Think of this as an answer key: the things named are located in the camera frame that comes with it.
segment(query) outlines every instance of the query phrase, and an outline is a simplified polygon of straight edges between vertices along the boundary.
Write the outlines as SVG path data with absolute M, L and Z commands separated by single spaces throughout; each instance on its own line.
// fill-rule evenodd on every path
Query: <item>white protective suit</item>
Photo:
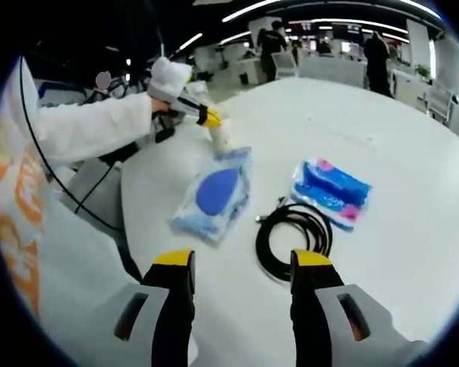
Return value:
M 64 346 L 91 310 L 135 280 L 122 267 L 114 241 L 50 195 L 24 119 L 19 65 L 0 103 L 0 246 L 28 309 Z M 100 156 L 150 131 L 146 93 L 39 109 L 25 61 L 23 83 L 28 117 L 52 164 Z

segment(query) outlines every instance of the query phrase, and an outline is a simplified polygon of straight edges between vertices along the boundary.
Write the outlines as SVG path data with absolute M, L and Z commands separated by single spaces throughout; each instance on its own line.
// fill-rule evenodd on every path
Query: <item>ceiling light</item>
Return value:
M 187 42 L 185 42 L 184 44 L 182 44 L 182 46 L 180 46 L 178 48 L 178 50 L 183 50 L 185 47 L 187 47 L 189 44 L 191 44 L 192 42 L 195 42 L 196 40 L 198 40 L 199 38 L 202 37 L 202 33 L 198 33 L 196 34 L 195 36 L 193 36 L 190 40 L 188 40 Z
M 223 18 L 221 21 L 223 23 L 226 23 L 227 21 L 230 21 L 236 17 L 239 17 L 241 14 L 245 14 L 248 11 L 252 11 L 254 9 L 261 8 L 262 6 L 266 6 L 268 4 L 271 4 L 273 2 L 280 2 L 281 0 L 265 0 L 263 2 L 257 2 L 256 4 L 247 6 L 246 8 L 243 8 L 242 10 L 238 10 L 236 13 L 232 13 L 231 15 L 228 15 L 227 17 Z
M 413 2 L 412 0 L 397 0 L 397 1 L 403 2 L 403 3 L 411 5 L 411 6 L 414 6 L 414 7 L 418 8 L 418 9 L 421 9 L 421 10 L 429 13 L 430 15 L 433 15 L 436 18 L 441 19 L 441 16 L 439 14 L 437 14 L 435 11 L 433 11 L 433 10 L 427 8 L 426 6 L 421 5 L 421 4 L 417 3 L 417 2 Z
M 230 42 L 232 40 L 235 40 L 235 39 L 243 37 L 243 36 L 248 36 L 250 33 L 251 33 L 250 31 L 247 31 L 247 32 L 243 32 L 243 33 L 240 33 L 240 34 L 236 34 L 236 35 L 234 35 L 232 37 L 225 38 L 224 40 L 222 40 L 220 42 L 220 44 L 225 44 L 227 42 Z
M 389 6 L 384 6 L 384 5 L 370 5 L 370 6 L 373 6 L 374 8 L 394 11 L 395 13 L 406 15 L 408 18 L 416 19 L 417 21 L 423 21 L 423 19 L 421 19 L 420 17 L 417 17 L 416 15 L 413 15 L 410 11 L 398 10 L 398 9 L 394 9 L 394 8 L 391 8 Z
M 405 38 L 401 38 L 401 37 L 398 37 L 398 36 L 395 36 L 394 34 L 389 34 L 389 33 L 383 33 L 382 34 L 384 37 L 387 37 L 387 38 L 393 38 L 395 40 L 398 40 L 398 41 L 401 41 L 401 42 L 405 42 L 406 44 L 409 44 L 410 41 L 408 41 L 407 39 Z
M 277 8 L 277 9 L 272 9 L 271 11 L 267 11 L 266 14 L 273 14 L 273 13 L 280 13 L 281 11 L 286 10 L 287 8 Z
M 223 18 L 221 21 L 223 23 L 226 23 L 227 21 L 231 21 L 232 19 L 234 19 L 236 17 L 239 17 L 240 15 L 245 14 L 245 13 L 247 13 L 249 11 L 261 8 L 262 6 L 266 6 L 266 5 L 272 4 L 274 2 L 280 2 L 280 1 L 281 0 L 265 0 L 263 2 L 257 2 L 256 4 L 247 6 L 246 8 L 243 8 L 241 10 L 238 10 L 235 13 L 232 13 L 231 15 L 228 15 L 227 17 Z M 414 7 L 418 8 L 418 9 L 421 9 L 421 10 L 425 11 L 426 13 L 429 13 L 430 15 L 433 15 L 436 18 L 441 19 L 441 16 L 439 14 L 437 14 L 435 11 L 433 11 L 430 8 L 427 8 L 426 6 L 421 5 L 421 4 L 417 3 L 417 2 L 414 2 L 412 0 L 396 0 L 396 1 L 402 2 L 403 4 L 414 6 Z M 329 2 L 329 3 L 330 4 L 333 4 L 333 3 L 335 3 L 335 4 L 348 3 L 348 4 L 351 4 L 351 5 L 364 5 L 363 3 L 359 3 L 359 2 Z M 289 6 L 288 8 L 295 8 L 295 7 L 298 7 L 298 6 L 321 5 L 321 4 L 324 4 L 324 2 L 298 4 L 298 5 Z M 281 11 L 281 10 L 284 10 L 284 8 L 276 9 L 276 10 L 274 10 L 272 12 L 277 12 L 277 11 Z
M 327 23 L 366 24 L 366 25 L 372 25 L 372 26 L 375 26 L 375 27 L 381 27 L 381 28 L 390 29 L 391 31 L 397 31 L 397 32 L 400 32 L 400 33 L 408 34 L 408 31 L 406 29 L 393 27 L 392 25 L 376 23 L 375 21 L 359 21 L 359 20 L 356 20 L 356 19 L 322 18 L 322 19 L 312 19 L 310 21 L 290 21 L 289 24 L 324 23 L 324 22 L 327 22 Z

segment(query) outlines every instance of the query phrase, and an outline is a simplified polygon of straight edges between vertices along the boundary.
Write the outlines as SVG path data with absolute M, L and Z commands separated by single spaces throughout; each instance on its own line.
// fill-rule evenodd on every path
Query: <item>hand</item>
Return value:
M 155 112 L 168 112 L 170 105 L 160 99 L 151 98 L 151 113 Z

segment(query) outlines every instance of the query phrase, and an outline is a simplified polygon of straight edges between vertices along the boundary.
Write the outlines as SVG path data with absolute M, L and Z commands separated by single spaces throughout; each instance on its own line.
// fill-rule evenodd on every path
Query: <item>person in black clothes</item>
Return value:
M 303 48 L 303 45 L 301 44 L 300 40 L 295 40 L 292 41 L 292 57 L 294 58 L 294 61 L 296 62 L 296 65 L 299 65 L 299 50 Z
M 386 67 L 389 52 L 377 32 L 374 32 L 373 37 L 367 40 L 364 46 L 364 55 L 367 57 L 369 89 L 384 96 L 392 97 L 389 90 L 388 70 Z
M 331 47 L 325 40 L 319 40 L 316 46 L 316 51 L 320 55 L 328 55 L 331 54 Z
M 282 23 L 280 21 L 274 21 L 272 22 L 272 31 L 267 31 L 262 28 L 257 37 L 257 46 L 262 48 L 260 61 L 268 82 L 275 80 L 276 69 L 272 54 L 274 52 L 281 52 L 281 47 L 284 48 L 284 50 L 287 47 L 285 39 L 277 32 L 279 28 L 282 28 Z

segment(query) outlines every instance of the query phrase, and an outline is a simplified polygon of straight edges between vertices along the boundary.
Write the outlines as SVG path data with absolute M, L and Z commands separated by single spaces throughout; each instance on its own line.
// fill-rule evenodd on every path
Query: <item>desk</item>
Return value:
M 363 88 L 366 67 L 359 61 L 345 60 L 333 55 L 309 56 L 299 63 L 299 76 Z
M 252 58 L 236 61 L 234 64 L 235 77 L 239 81 L 239 76 L 246 73 L 248 76 L 248 83 L 251 86 L 257 86 L 265 82 L 265 76 L 263 75 L 262 66 L 260 65 L 260 59 Z
M 295 363 L 287 284 L 257 265 L 255 217 L 284 195 L 303 158 L 322 157 L 374 186 L 352 233 L 334 228 L 330 258 L 393 315 L 409 339 L 432 341 L 459 304 L 459 138 L 393 99 L 336 83 L 286 78 L 228 99 L 234 140 L 251 145 L 249 206 L 218 245 L 168 226 L 187 185 L 209 160 L 209 135 L 181 125 L 175 136 L 123 164 L 122 206 L 142 272 L 162 252 L 196 256 L 196 366 Z M 275 230 L 277 256 L 304 247 Z
M 393 69 L 391 72 L 391 90 L 395 99 L 414 109 L 426 112 L 425 101 L 430 88 L 431 86 L 418 75 L 411 75 L 398 69 Z

